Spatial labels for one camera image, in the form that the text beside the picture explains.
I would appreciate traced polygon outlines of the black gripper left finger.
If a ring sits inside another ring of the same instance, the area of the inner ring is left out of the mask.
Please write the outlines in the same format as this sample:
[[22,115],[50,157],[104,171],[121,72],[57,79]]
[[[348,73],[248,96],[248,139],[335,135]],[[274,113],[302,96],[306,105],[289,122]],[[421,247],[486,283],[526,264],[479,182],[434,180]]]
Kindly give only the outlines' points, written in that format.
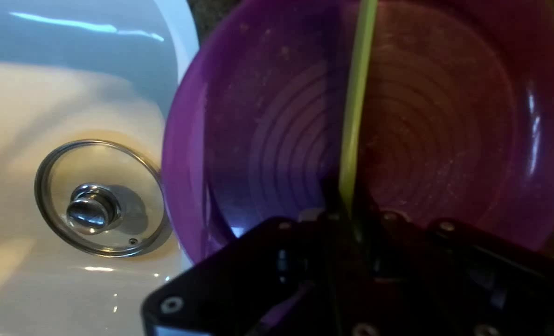
[[343,336],[324,262],[337,221],[261,223],[151,292],[143,336]]

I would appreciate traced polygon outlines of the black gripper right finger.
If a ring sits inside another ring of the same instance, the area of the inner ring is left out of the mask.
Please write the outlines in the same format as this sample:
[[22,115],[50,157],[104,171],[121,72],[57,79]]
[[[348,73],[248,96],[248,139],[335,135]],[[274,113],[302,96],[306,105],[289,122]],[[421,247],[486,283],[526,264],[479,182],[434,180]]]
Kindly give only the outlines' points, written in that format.
[[369,260],[414,288],[444,336],[554,336],[554,260],[460,221],[416,228],[397,213],[358,219]]

